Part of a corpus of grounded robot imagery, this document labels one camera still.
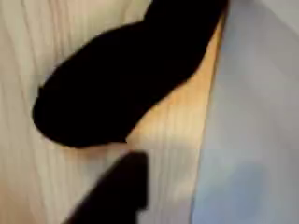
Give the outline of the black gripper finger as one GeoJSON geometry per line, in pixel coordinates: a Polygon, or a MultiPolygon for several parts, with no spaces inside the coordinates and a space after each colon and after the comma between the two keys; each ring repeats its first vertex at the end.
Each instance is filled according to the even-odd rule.
{"type": "Polygon", "coordinates": [[[64,224],[137,224],[148,207],[149,155],[143,151],[120,157],[76,206],[64,224]]]}

